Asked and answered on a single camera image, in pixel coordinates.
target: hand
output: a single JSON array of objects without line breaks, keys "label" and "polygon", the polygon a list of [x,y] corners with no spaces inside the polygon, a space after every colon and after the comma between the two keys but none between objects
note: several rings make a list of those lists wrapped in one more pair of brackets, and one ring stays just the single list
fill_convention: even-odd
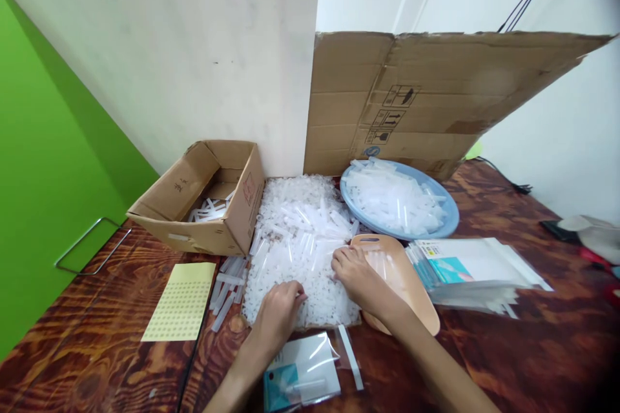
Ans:
[{"label": "hand", "polygon": [[255,350],[265,352],[267,364],[291,337],[297,312],[307,298],[297,281],[277,284],[263,298],[248,340]]},{"label": "hand", "polygon": [[331,268],[349,298],[373,316],[383,319],[387,310],[409,310],[409,306],[368,264],[360,247],[354,245],[334,251]]}]

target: green wall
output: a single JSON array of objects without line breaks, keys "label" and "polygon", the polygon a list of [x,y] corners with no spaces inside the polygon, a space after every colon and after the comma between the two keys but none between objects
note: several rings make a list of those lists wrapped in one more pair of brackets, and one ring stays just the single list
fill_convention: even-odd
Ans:
[{"label": "green wall", "polygon": [[[74,275],[56,259],[157,175],[13,0],[0,0],[0,360]],[[114,232],[71,253],[81,269]]]}]

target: tan plastic scoop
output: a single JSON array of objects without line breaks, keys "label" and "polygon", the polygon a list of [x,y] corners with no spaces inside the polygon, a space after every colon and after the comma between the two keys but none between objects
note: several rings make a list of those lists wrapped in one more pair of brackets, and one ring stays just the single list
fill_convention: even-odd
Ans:
[{"label": "tan plastic scoop", "polygon": [[[407,302],[428,332],[436,336],[439,332],[437,311],[400,242],[390,236],[362,234],[355,236],[351,245],[362,247],[368,263]],[[391,335],[377,318],[365,311],[362,315],[373,328]]]}]

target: yellow sticker sheet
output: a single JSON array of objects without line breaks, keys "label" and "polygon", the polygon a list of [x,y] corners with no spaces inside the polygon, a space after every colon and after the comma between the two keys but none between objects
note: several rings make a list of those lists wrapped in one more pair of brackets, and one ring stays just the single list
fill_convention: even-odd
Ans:
[{"label": "yellow sticker sheet", "polygon": [[196,340],[214,273],[215,263],[175,265],[142,342]]}]

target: metal handle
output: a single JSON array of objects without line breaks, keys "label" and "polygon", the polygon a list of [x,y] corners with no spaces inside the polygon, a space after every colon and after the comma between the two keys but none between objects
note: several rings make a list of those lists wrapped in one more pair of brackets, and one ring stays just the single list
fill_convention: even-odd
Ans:
[{"label": "metal handle", "polygon": [[101,271],[101,268],[103,268],[103,265],[105,265],[105,263],[108,262],[108,260],[110,259],[110,257],[112,255],[114,255],[114,252],[116,251],[116,249],[120,246],[120,244],[123,243],[123,241],[125,240],[125,238],[129,235],[129,233],[131,232],[131,228],[129,228],[127,230],[127,233],[123,236],[123,238],[121,240],[118,241],[118,244],[116,244],[116,247],[114,247],[112,249],[112,251],[110,252],[110,254],[106,257],[105,260],[103,260],[103,263],[100,264],[99,268],[97,268],[97,270],[95,272],[92,273],[82,273],[80,271],[75,271],[69,268],[66,268],[64,266],[61,266],[60,262],[67,256],[69,255],[69,253],[71,252],[71,250],[73,250],[76,245],[78,245],[80,242],[82,242],[82,240],[84,239],[84,237],[86,237],[87,235],[89,235],[91,233],[91,231],[93,229],[95,229],[95,227],[102,221],[107,221],[110,224],[113,224],[114,226],[116,226],[116,231],[118,231],[119,229],[127,229],[127,228],[123,228],[121,225],[116,224],[115,221],[111,220],[110,218],[107,217],[101,217],[99,218],[97,221],[95,221],[95,223],[84,233],[82,234],[82,236],[71,246],[69,247],[69,249],[59,258],[56,260],[56,262],[54,263],[54,266],[58,269],[64,270],[64,271],[68,271],[70,273],[73,274],[77,274],[78,276],[94,276],[95,274],[97,274],[99,271]]}]

